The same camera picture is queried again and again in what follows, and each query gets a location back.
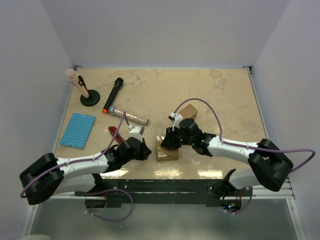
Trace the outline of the taped cardboard box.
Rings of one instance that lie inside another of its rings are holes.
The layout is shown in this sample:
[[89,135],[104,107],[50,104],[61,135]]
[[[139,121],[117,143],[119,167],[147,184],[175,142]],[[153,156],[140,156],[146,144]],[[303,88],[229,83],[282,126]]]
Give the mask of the taped cardboard box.
[[161,143],[164,140],[164,136],[156,136],[156,159],[158,162],[177,161],[179,159],[179,150],[168,150],[161,147]]

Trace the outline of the red black utility knife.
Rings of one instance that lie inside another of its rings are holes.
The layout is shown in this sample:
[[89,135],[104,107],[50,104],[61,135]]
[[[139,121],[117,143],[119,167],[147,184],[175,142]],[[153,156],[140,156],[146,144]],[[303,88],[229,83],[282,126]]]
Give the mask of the red black utility knife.
[[123,137],[119,134],[116,133],[118,129],[115,126],[109,126],[108,127],[108,131],[109,133],[114,137],[115,136],[115,140],[116,142],[120,145],[122,144],[125,140],[123,139]]

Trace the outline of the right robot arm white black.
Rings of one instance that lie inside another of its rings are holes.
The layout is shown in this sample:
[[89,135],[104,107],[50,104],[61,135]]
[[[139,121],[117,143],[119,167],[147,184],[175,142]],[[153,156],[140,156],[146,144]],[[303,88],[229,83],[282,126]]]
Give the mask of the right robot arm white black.
[[289,173],[293,163],[268,139],[260,142],[243,144],[232,141],[226,144],[213,133],[202,132],[191,118],[186,118],[179,126],[168,127],[161,147],[177,150],[181,146],[191,146],[198,154],[208,157],[224,157],[236,160],[249,167],[232,169],[214,186],[219,195],[235,196],[241,189],[261,185],[278,192]]

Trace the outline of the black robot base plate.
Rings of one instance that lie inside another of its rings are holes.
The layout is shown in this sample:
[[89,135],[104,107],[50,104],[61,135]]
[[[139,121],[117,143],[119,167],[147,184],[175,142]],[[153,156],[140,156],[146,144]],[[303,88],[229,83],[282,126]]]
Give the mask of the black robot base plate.
[[236,191],[218,191],[222,179],[102,179],[90,190],[96,197],[107,194],[107,206],[120,207],[129,204],[128,196],[118,190],[123,190],[132,197],[135,204],[175,204],[175,205],[205,205],[220,207],[221,198],[231,204]]

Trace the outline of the small cardboard box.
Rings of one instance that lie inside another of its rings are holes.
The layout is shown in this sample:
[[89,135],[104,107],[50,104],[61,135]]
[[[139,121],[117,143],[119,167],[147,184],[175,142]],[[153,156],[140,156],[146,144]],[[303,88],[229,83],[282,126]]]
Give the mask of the small cardboard box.
[[198,110],[193,105],[188,104],[178,113],[183,117],[183,119],[193,119],[195,121],[198,114]]

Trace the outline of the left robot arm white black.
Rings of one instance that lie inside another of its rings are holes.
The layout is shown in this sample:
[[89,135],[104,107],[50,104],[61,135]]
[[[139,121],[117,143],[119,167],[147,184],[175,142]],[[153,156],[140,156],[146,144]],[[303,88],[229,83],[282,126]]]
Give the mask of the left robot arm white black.
[[19,175],[23,187],[20,197],[37,205],[67,192],[99,196],[104,190],[99,174],[117,171],[132,160],[144,161],[151,153],[144,139],[134,137],[91,156],[57,158],[46,153]]

